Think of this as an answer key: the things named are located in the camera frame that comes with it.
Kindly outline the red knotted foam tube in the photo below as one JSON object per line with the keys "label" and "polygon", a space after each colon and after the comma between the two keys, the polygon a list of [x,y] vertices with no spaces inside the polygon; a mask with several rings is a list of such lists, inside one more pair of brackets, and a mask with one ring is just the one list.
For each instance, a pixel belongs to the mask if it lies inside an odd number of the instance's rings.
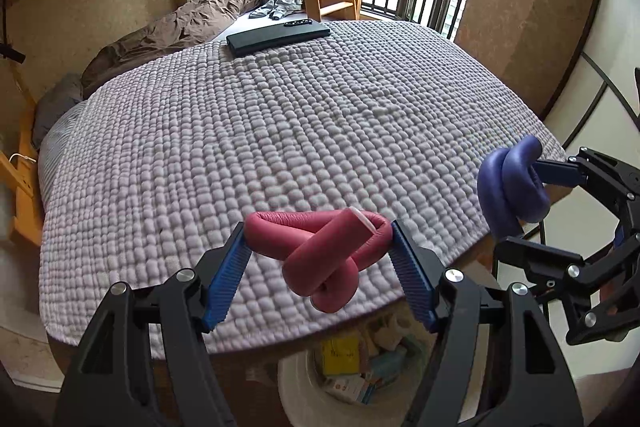
{"label": "red knotted foam tube", "polygon": [[244,221],[247,245],[282,262],[286,286],[324,313],[347,305],[359,273],[390,249],[392,224],[357,208],[314,212],[256,211]]}

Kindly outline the yellow snack packet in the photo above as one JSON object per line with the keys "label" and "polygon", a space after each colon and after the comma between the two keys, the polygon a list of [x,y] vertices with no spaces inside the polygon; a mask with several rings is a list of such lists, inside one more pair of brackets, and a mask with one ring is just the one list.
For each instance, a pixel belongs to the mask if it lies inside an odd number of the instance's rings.
{"label": "yellow snack packet", "polygon": [[326,377],[359,374],[360,337],[352,334],[322,340],[320,360],[322,374]]}

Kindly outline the white medicine box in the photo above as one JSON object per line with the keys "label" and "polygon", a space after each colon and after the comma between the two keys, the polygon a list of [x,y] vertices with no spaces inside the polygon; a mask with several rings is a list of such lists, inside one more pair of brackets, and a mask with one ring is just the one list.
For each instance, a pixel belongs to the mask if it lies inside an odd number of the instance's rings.
{"label": "white medicine box", "polygon": [[372,385],[360,375],[343,375],[329,378],[323,390],[331,397],[350,404],[367,404]]}

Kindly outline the white trash bin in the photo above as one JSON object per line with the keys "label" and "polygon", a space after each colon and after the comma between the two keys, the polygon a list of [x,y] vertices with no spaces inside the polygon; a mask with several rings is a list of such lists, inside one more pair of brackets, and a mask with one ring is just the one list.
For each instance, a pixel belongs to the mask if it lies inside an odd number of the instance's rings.
{"label": "white trash bin", "polygon": [[279,362],[278,390],[293,426],[399,426],[437,336],[406,310]]}

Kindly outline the black flat box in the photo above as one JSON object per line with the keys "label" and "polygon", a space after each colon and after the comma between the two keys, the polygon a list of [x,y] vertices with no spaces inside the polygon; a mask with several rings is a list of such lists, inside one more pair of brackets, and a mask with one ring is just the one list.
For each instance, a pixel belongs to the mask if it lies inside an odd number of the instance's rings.
{"label": "black flat box", "polygon": [[259,27],[228,36],[227,44],[231,54],[234,57],[243,57],[266,49],[327,37],[330,34],[330,28],[316,20],[312,25],[297,27],[284,27],[283,24]]}

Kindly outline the grey pillow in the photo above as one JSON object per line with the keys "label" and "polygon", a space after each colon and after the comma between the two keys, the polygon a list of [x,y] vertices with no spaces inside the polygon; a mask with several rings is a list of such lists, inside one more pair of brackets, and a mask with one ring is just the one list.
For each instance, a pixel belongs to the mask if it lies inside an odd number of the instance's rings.
{"label": "grey pillow", "polygon": [[40,150],[42,141],[54,124],[83,99],[81,77],[71,72],[40,98],[32,124],[32,145],[35,150]]}

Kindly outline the black remote control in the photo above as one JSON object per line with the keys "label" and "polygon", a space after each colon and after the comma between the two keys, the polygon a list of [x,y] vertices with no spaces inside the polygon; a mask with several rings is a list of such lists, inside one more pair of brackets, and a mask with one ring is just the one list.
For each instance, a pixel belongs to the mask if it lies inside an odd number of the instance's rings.
{"label": "black remote control", "polygon": [[303,20],[290,20],[289,22],[286,22],[283,24],[284,27],[297,27],[297,26],[304,26],[304,25],[312,25],[314,23],[314,20],[311,20],[310,18],[304,18]]}

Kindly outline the brown rumpled duvet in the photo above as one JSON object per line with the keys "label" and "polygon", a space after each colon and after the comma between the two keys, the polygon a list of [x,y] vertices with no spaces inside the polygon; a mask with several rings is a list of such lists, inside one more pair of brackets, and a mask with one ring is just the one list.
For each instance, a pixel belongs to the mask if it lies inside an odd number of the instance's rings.
{"label": "brown rumpled duvet", "polygon": [[82,96],[157,58],[217,37],[264,0],[190,0],[175,11],[104,46],[82,73]]}

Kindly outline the grey crumpled clothing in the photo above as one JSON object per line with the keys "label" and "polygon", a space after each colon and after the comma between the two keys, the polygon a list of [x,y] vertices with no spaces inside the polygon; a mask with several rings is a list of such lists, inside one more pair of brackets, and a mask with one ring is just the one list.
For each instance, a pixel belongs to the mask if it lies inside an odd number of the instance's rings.
{"label": "grey crumpled clothing", "polygon": [[282,20],[303,9],[304,0],[260,0],[258,7],[250,12],[249,18]]}

